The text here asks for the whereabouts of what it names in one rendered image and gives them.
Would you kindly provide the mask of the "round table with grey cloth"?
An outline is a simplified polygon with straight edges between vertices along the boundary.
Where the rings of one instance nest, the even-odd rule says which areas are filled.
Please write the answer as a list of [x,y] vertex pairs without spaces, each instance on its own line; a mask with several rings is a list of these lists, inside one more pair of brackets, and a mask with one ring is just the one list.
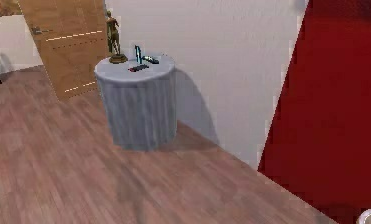
[[174,60],[154,54],[156,64],[133,72],[135,58],[94,69],[113,143],[124,149],[151,150],[173,140],[177,131]]

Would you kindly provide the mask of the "bronze figure statue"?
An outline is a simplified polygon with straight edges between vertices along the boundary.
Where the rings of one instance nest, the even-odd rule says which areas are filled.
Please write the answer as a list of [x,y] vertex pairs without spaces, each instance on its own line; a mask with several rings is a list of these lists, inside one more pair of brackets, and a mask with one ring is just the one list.
[[121,52],[118,32],[119,24],[110,11],[106,12],[106,16],[108,51],[111,54],[109,62],[112,64],[125,63],[128,58]]

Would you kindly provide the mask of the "wooden room door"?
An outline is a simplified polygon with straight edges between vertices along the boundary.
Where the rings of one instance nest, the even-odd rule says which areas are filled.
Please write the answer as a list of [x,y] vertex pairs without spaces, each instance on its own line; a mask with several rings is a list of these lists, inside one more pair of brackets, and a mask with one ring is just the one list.
[[97,88],[94,67],[109,56],[105,0],[18,0],[55,95],[65,100]]

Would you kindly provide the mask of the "red sofa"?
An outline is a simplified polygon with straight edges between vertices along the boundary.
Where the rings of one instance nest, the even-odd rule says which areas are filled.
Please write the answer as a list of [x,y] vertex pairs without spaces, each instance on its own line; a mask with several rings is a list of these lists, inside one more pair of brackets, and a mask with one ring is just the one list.
[[371,0],[309,0],[258,170],[338,224],[371,208]]

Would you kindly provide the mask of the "white round object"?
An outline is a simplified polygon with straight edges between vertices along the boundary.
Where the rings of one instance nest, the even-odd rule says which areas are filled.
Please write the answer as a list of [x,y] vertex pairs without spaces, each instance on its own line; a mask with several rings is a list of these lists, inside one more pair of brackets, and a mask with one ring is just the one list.
[[357,224],[371,224],[371,208],[363,211],[357,219]]

